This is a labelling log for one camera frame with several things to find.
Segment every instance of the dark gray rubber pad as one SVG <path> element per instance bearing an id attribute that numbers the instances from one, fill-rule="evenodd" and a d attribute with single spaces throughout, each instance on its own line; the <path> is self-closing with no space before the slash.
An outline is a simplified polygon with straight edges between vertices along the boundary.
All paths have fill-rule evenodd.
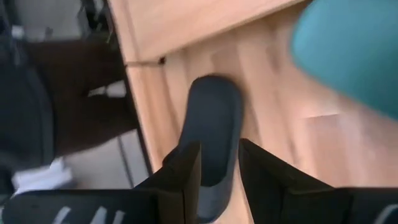
<path id="1" fill-rule="evenodd" d="M 165 162 L 191 142 L 200 141 L 200 223 L 216 220 L 228 205 L 242 120 L 241 92 L 231 80 L 213 74 L 192 83 L 178 147 Z"/>

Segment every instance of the wood grain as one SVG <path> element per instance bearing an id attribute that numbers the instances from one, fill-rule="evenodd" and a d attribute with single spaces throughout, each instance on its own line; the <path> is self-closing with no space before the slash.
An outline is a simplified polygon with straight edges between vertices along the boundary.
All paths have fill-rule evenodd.
<path id="1" fill-rule="evenodd" d="M 113 16 L 119 20 L 116 23 L 121 23 L 119 33 L 134 36 L 136 54 L 142 61 L 162 57 L 300 1 L 303 0 L 109 0 Z"/>
<path id="2" fill-rule="evenodd" d="M 154 170 L 177 144 L 192 81 L 223 72 L 244 94 L 242 137 L 333 186 L 398 186 L 398 122 L 292 63 L 289 41 L 304 6 L 171 53 L 161 68 L 128 69 Z M 216 223 L 252 223 L 238 168 L 232 199 Z"/>

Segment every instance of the desk surface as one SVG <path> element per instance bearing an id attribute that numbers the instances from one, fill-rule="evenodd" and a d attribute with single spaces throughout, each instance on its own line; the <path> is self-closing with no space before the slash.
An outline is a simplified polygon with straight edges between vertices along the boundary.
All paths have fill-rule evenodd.
<path id="1" fill-rule="evenodd" d="M 398 122 L 292 63 L 290 36 L 304 6 L 168 54 L 163 67 L 127 68 L 154 170 L 177 144 L 192 81 L 220 72 L 244 92 L 243 138 L 333 186 L 398 186 Z M 252 223 L 238 168 L 232 199 L 217 223 Z"/>

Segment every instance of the teal object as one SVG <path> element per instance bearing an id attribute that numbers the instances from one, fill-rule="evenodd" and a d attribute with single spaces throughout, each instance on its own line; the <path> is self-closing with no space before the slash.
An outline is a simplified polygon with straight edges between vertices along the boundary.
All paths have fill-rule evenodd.
<path id="1" fill-rule="evenodd" d="M 297 66 L 398 119 L 398 0 L 317 0 L 294 31 Z"/>

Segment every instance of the teal cushion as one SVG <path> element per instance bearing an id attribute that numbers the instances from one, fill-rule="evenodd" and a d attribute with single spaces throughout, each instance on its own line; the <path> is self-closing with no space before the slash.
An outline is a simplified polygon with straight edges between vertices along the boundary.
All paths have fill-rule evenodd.
<path id="1" fill-rule="evenodd" d="M 398 1 L 317 0 L 292 39 L 296 65 L 398 119 Z"/>

